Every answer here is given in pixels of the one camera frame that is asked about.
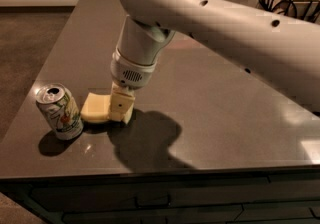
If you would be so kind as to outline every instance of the white robotic arm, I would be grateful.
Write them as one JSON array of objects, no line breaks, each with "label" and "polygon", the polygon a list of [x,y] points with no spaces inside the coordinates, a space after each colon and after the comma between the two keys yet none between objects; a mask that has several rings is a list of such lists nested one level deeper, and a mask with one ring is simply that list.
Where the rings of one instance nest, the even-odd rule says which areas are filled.
[{"label": "white robotic arm", "polygon": [[111,64],[116,92],[145,86],[157,54],[179,31],[320,111],[318,25],[223,0],[120,1],[129,16]]}]

